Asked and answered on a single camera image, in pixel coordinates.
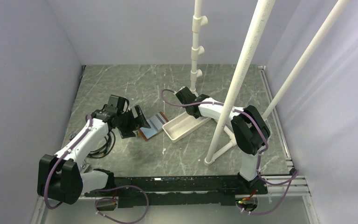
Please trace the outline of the brown leather card holder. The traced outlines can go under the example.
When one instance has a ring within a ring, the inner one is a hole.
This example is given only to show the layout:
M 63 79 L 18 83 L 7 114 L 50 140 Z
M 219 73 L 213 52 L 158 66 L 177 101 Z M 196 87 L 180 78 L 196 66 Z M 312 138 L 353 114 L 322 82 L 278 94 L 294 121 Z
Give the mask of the brown leather card holder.
M 151 124 L 150 118 L 147 119 L 147 121 L 150 124 L 151 128 L 143 128 L 142 127 L 140 129 L 138 129 L 137 132 L 136 132 L 136 137 L 143 138 L 145 141 L 148 141 L 148 140 L 150 140 L 151 138 L 155 137 L 157 134 L 159 134 L 159 133 L 161 133 L 163 131 L 163 129 L 161 129 L 160 131 L 156 130 L 154 128 L 154 126 Z

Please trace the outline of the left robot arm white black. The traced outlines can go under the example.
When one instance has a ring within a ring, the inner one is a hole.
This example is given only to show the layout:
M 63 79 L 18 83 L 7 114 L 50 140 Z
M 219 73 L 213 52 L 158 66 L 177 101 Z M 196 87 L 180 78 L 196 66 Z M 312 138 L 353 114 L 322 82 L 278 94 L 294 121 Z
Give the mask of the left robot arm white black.
M 105 169 L 83 172 L 83 162 L 96 150 L 99 142 L 113 129 L 121 138 L 135 137 L 139 128 L 150 128 L 139 105 L 125 108 L 129 100 L 110 95 L 101 108 L 85 116 L 85 126 L 54 155 L 45 154 L 39 161 L 37 194 L 42 196 L 48 209 L 62 203 L 74 204 L 81 195 L 99 191 L 111 195 L 116 187 L 114 173 Z

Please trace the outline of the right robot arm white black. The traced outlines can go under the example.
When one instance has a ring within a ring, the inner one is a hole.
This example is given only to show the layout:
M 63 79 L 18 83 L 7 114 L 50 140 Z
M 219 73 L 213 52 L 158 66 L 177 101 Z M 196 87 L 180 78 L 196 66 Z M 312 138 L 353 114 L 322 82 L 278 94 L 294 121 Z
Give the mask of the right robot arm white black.
M 194 119 L 219 119 L 224 104 L 209 95 L 196 96 L 189 88 L 183 87 L 175 93 L 180 107 Z M 241 150 L 241 166 L 237 175 L 239 190 L 244 194 L 256 191 L 266 194 L 265 181 L 260 177 L 261 154 L 268 149 L 271 133 L 255 106 L 233 107 L 227 124 L 234 134 L 237 147 Z

